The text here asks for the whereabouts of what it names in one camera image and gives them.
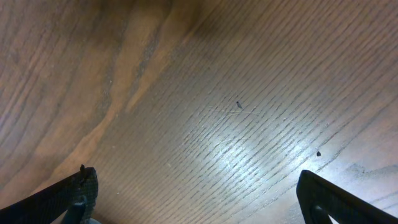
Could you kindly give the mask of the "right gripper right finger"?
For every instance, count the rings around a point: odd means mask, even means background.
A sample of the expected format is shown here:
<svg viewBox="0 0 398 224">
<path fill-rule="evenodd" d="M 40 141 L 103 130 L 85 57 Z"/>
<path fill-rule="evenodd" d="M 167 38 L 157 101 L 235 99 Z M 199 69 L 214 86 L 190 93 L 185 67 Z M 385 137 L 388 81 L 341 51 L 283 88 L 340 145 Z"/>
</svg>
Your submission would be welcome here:
<svg viewBox="0 0 398 224">
<path fill-rule="evenodd" d="M 300 173 L 296 187 L 306 224 L 397 223 L 397 218 L 361 200 L 309 170 Z"/>
</svg>

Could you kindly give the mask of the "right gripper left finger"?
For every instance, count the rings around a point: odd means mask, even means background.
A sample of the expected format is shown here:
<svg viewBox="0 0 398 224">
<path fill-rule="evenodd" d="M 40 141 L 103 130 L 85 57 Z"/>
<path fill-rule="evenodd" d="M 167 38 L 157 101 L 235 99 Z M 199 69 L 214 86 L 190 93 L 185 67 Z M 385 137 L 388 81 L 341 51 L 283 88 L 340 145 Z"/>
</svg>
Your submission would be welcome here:
<svg viewBox="0 0 398 224">
<path fill-rule="evenodd" d="M 98 196 L 98 178 L 92 167 L 80 171 L 1 209 L 1 223 L 98 223 L 91 217 Z"/>
</svg>

